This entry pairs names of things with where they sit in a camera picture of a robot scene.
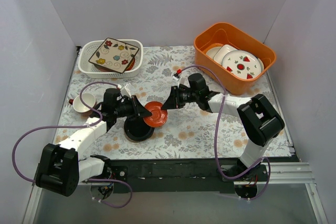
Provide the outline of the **red round saucer plate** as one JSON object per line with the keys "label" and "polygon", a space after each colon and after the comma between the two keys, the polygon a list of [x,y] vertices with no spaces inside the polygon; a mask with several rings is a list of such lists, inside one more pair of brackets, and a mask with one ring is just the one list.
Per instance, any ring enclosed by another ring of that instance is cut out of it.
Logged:
{"label": "red round saucer plate", "polygon": [[150,127],[161,127],[167,122],[167,110],[162,110],[162,103],[151,101],[145,105],[145,108],[152,113],[145,117],[144,122]]}

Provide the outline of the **black bowl with red interior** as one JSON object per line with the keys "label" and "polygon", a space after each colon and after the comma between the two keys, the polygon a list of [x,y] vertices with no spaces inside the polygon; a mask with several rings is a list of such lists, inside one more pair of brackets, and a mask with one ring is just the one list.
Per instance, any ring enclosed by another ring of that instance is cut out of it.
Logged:
{"label": "black bowl with red interior", "polygon": [[154,128],[148,126],[142,118],[134,120],[126,119],[124,122],[124,133],[129,140],[142,142],[153,135]]}

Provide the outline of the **red plate with teal flower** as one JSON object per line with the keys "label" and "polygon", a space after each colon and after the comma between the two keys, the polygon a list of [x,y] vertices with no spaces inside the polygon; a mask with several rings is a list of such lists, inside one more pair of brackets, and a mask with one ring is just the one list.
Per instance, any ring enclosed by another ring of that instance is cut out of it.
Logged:
{"label": "red plate with teal flower", "polygon": [[134,67],[134,64],[135,64],[135,57],[131,60],[130,64],[128,65],[128,67],[125,70],[126,71],[132,70],[132,68]]}

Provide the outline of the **cream square flower plate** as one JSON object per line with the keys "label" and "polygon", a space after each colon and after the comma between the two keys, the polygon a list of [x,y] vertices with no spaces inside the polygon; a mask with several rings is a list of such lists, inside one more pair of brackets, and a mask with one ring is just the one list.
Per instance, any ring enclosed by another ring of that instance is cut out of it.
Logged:
{"label": "cream square flower plate", "polygon": [[94,51],[88,62],[104,72],[124,73],[139,51],[138,46],[107,38]]}

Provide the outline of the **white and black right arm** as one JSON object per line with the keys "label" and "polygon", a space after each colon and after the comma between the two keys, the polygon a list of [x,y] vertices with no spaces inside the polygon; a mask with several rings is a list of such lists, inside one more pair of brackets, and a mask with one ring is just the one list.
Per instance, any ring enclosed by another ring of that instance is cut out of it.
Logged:
{"label": "white and black right arm", "polygon": [[187,103],[196,103],[203,111],[238,117],[248,136],[248,143],[236,165],[229,170],[219,168],[218,171],[227,180],[251,180],[257,174],[256,167],[263,161],[270,142],[285,127],[282,117],[263,94],[241,98],[212,91],[200,73],[190,75],[188,82],[188,86],[172,86],[161,109],[181,109]]}

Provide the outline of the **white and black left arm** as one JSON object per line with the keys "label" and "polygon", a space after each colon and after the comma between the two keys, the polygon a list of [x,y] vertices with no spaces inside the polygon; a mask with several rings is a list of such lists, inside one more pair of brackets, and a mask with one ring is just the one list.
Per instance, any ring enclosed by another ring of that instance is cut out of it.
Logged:
{"label": "white and black left arm", "polygon": [[81,129],[57,145],[44,147],[35,175],[38,187],[70,196],[79,182],[91,178],[108,181],[113,174],[110,159],[102,155],[85,158],[84,152],[106,134],[118,118],[143,120],[152,115],[136,96],[122,95],[116,88],[106,89],[103,101],[93,109]]}

